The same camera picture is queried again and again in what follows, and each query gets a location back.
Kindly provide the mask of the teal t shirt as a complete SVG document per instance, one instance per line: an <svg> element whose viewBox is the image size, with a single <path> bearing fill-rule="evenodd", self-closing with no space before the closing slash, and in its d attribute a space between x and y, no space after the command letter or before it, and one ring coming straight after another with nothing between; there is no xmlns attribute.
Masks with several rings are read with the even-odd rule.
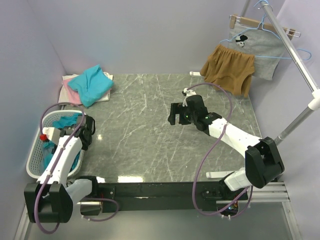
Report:
<svg viewBox="0 0 320 240"><path fill-rule="evenodd" d="M77 122L77 118L80 114L79 113L74 113L72 116L61 116L59 120L53 121L52 122L52 126L54 128L58 128L58 129L62 129L66 126L72 126L74 124L76 124ZM43 143L43 148L42 148L42 155L43 155L43 169L45 170L51 159L53 158L53 155L56 151L57 146L52 142L52 141L45 141ZM79 157L80 157L80 151L78 152L78 154L76 155L72 166L70 168L70 171L73 171L79 161Z"/></svg>

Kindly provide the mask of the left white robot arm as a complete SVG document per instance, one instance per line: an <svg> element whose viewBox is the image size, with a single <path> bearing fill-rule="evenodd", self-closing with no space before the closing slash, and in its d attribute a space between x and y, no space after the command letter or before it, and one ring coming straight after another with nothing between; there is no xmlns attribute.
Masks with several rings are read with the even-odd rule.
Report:
<svg viewBox="0 0 320 240"><path fill-rule="evenodd" d="M95 131L95 120L88 115L80 115L75 124L59 129L58 144L49 165L35 183L27 184L24 189L32 223L66 223L80 200L94 201L99 197L100 188L95 176L80 176L67 186L76 156L88 150Z"/></svg>

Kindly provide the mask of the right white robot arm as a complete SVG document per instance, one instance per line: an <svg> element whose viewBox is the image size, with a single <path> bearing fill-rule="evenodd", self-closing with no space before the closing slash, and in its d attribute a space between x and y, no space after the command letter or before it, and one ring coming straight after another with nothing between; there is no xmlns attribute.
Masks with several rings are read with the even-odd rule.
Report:
<svg viewBox="0 0 320 240"><path fill-rule="evenodd" d="M172 103L168 116L171 125L176 124L176 116L179 124L194 124L199 131L221 140L243 156L244 167L223 178L219 187L222 198L230 200L237 190L249 186L262 189L284 172L285 166L272 138L251 135L221 115L208 112L200 95L190 95L184 102Z"/></svg>

